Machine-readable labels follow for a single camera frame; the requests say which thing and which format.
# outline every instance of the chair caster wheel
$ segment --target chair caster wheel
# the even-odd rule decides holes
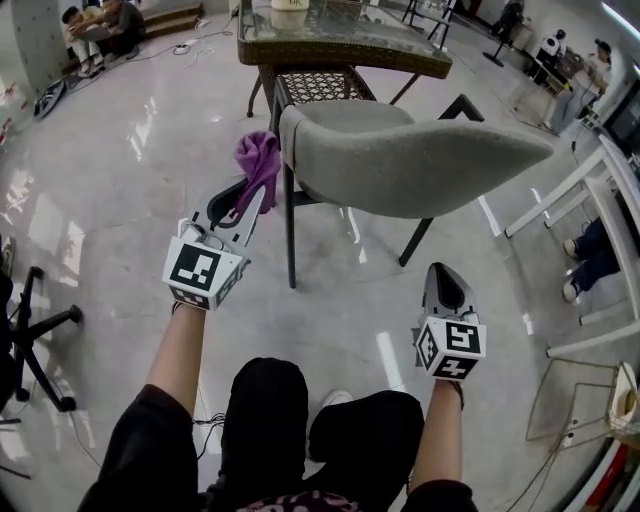
[[[18,388],[15,396],[18,402],[26,402],[31,397],[31,394],[26,389]]]
[[[60,404],[62,405],[62,412],[71,412],[76,410],[76,400],[70,396],[63,396],[60,399]]]
[[[84,315],[82,314],[82,310],[75,304],[69,308],[69,314],[71,315],[70,320],[74,324],[77,324],[78,322],[82,321],[82,319],[84,318]]]

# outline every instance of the knee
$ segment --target knee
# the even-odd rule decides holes
[[[244,374],[258,387],[273,388],[303,385],[304,376],[297,365],[273,357],[257,357],[249,361],[238,375]]]
[[[403,435],[417,436],[422,434],[424,416],[420,402],[408,393],[401,391],[382,391],[378,393],[380,412],[385,421],[392,422],[395,429]]]

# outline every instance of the white sneaker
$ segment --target white sneaker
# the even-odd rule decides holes
[[[551,133],[558,135],[558,132],[556,132],[552,127],[551,127],[551,123],[549,123],[549,121],[545,121],[544,123],[544,127],[549,130]]]
[[[343,389],[337,389],[327,395],[327,398],[322,402],[322,409],[330,405],[346,404],[348,402],[353,402],[351,393]]]
[[[562,242],[562,248],[567,256],[571,259],[577,259],[578,255],[576,254],[576,243],[571,240],[571,238],[567,238],[564,242]]]
[[[140,46],[135,45],[131,51],[127,54],[127,56],[125,57],[125,60],[131,60],[134,59],[138,56],[138,54],[140,53]]]
[[[80,78],[87,78],[89,76],[89,71],[91,70],[91,63],[89,59],[85,60],[80,67],[80,71],[78,71],[78,76]]]
[[[567,302],[573,302],[580,295],[580,287],[575,281],[567,281],[562,287],[562,296]]]

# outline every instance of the purple cloth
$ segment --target purple cloth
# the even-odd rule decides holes
[[[265,185],[267,190],[260,213],[267,213],[276,204],[276,178],[280,170],[278,139],[270,131],[248,133],[238,142],[234,157],[249,179],[238,199],[236,211],[243,212],[255,191]]]

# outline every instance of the black pants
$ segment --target black pants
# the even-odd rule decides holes
[[[109,41],[111,43],[111,51],[115,55],[126,55],[131,53],[137,44],[140,44],[144,39],[144,34],[141,34],[138,29],[127,29],[122,34],[113,36]]]
[[[324,408],[311,427],[309,451],[326,464],[303,481],[307,419],[307,385],[296,365],[259,358],[240,370],[222,436],[227,505],[321,490],[367,512],[386,511],[413,467],[424,424],[420,403],[382,391]]]
[[[539,50],[536,58],[541,61],[543,64],[547,65],[549,68],[553,68],[556,65],[557,57],[553,55],[549,55],[544,50]],[[548,76],[548,73],[542,69],[537,62],[533,62],[527,74],[535,79],[535,83],[542,84]]]

